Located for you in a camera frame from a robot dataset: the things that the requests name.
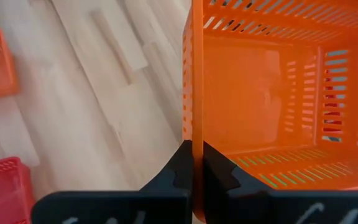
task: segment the red plastic crate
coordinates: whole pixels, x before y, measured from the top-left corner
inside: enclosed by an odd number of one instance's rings
[[[30,170],[18,157],[0,160],[0,224],[30,224]]]

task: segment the wooden floor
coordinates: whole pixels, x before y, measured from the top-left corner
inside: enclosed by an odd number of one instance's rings
[[[190,0],[0,0],[21,92],[0,99],[0,158],[34,194],[139,189],[181,143]]]

